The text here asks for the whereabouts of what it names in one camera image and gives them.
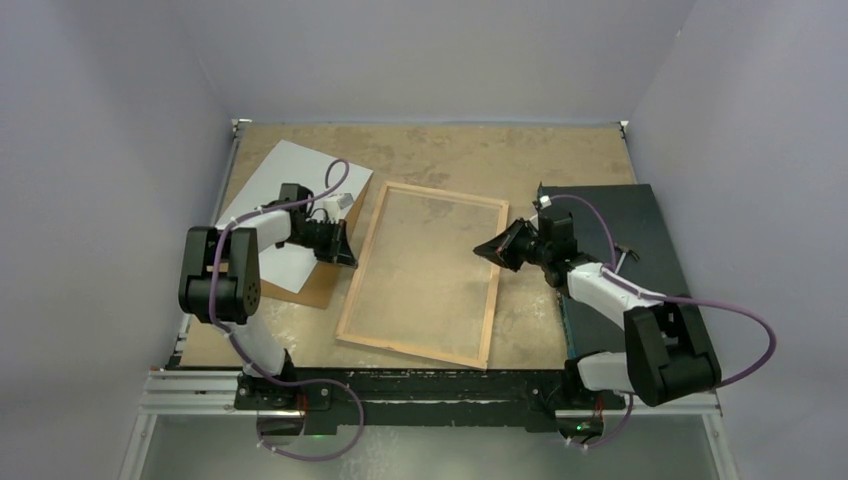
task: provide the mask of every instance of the white wall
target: white wall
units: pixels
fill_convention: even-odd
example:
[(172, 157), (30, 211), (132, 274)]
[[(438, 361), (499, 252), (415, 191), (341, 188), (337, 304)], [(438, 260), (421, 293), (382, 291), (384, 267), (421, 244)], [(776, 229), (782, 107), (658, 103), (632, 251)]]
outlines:
[(234, 117), (630, 117), (694, 0), (177, 0)]
[(115, 478), (228, 117), (163, 0), (0, 14), (0, 477)]
[[(841, 0), (698, 0), (628, 128), (693, 293), (777, 331), (720, 392), (748, 479), (848, 471), (846, 19)], [(707, 320), (726, 374), (765, 348), (744, 318)]]

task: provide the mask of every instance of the white board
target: white board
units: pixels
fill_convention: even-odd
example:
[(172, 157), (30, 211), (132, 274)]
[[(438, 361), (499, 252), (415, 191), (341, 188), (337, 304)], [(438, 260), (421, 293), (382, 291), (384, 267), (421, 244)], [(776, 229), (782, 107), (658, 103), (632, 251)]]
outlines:
[[(218, 223), (229, 222), (232, 217), (276, 200), (282, 183), (299, 183), (316, 195), (323, 192), (326, 190), (324, 172), (335, 159), (325, 153), (281, 140), (221, 214)], [(342, 165), (333, 167), (330, 185), (338, 181), (342, 172)], [(356, 199), (365, 188), (371, 173), (370, 169), (351, 163), (347, 180), (336, 193), (350, 193)], [(342, 215), (346, 217), (350, 208), (342, 210)], [(312, 250), (297, 245), (286, 245), (281, 249), (271, 247), (259, 254), (262, 280), (294, 293), (300, 292), (317, 263)]]

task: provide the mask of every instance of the wooden picture frame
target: wooden picture frame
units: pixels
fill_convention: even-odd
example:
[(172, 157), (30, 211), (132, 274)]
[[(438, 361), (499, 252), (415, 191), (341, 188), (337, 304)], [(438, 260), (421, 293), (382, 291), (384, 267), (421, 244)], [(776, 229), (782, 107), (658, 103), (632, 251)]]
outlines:
[[(377, 197), (377, 206), (371, 217), (371, 224), (368, 226), (368, 231), (365, 236), (365, 241), (362, 246), (362, 251), (359, 258), (359, 267), (353, 275), (350, 289), (345, 298), (344, 308), (342, 309), (339, 323), (336, 327), (336, 338), (345, 342), (367, 345), (371, 347), (383, 348), (395, 352), (416, 355), (435, 360), (441, 360), (449, 363), (465, 365), (474, 368), (485, 369), (488, 365), (489, 349), (492, 340), (492, 326), (495, 316), (495, 304), (497, 301), (498, 280), (500, 277), (500, 268), (495, 265), (491, 266), (489, 276), (489, 284), (486, 293), (486, 301), (484, 307), (484, 315), (482, 322), (482, 332), (480, 336), (479, 348), (476, 357), (467, 357), (456, 355), (448, 352), (432, 350), (422, 346), (406, 344), (402, 342), (390, 341), (385, 339), (370, 338), (362, 335), (352, 334), (348, 331), (351, 323), (351, 317), (354, 313), (354, 308), (359, 298), (362, 283), (368, 273), (369, 261), (372, 257), (372, 249), (378, 237), (380, 224), (383, 219), (385, 205), (390, 193), (401, 193), (405, 195), (420, 196), (436, 200), (444, 200), (455, 202), (458, 204), (467, 204), (473, 206), (481, 206), (495, 209), (497, 211), (497, 224), (492, 230), (492, 236), (501, 233), (506, 228), (507, 217), (509, 214), (509, 203), (504, 200), (496, 200), (487, 197), (469, 195), (464, 193), (450, 192), (445, 190), (437, 190), (432, 188), (420, 187), (415, 185), (407, 185), (395, 182), (386, 182)], [(480, 242), (484, 242), (488, 238), (481, 238)]]

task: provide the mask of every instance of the wooden table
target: wooden table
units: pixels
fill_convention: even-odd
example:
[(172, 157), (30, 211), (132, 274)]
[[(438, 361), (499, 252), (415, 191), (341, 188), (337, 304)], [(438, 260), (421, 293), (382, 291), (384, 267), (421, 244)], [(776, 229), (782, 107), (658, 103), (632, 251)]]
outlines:
[[(502, 126), (250, 125), (233, 166), (224, 207), (280, 140), (342, 157), (374, 170), (350, 243), (359, 252), (377, 193), (386, 180), (510, 202), (509, 222), (533, 215), (546, 185), (633, 182), (617, 125), (597, 128)], [(263, 298), (259, 314), (297, 366), (437, 367), (456, 365), (338, 342), (336, 323), (350, 286), (345, 270), (326, 310)], [(504, 272), (489, 368), (561, 368), (566, 348), (553, 291), (538, 268)], [(238, 366), (226, 340), (193, 321), (181, 365)]]

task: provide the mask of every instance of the work surface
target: work surface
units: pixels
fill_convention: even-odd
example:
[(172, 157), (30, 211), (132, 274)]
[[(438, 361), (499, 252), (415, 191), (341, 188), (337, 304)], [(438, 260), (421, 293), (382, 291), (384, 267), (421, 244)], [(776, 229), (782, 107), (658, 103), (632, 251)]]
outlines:
[[(540, 182), (561, 186), (633, 182), (617, 125), (608, 128), (250, 125), (233, 166), (224, 207), (280, 140), (346, 158), (374, 170), (362, 213), (350, 238), (357, 254), (379, 187), (387, 180), (507, 200), (509, 222), (533, 215), (530, 202)], [(480, 242), (486, 240), (489, 238), (481, 238)], [(342, 272), (326, 310), (262, 299), (259, 314), (277, 341), (289, 349), (295, 365), (456, 367), (337, 341), (334, 331), (352, 276), (352, 270)], [(504, 272), (500, 277), (489, 368), (561, 368), (565, 358), (556, 300), (542, 273), (529, 266), (518, 273)], [(180, 364), (238, 366), (241, 363), (219, 333), (193, 321)]]

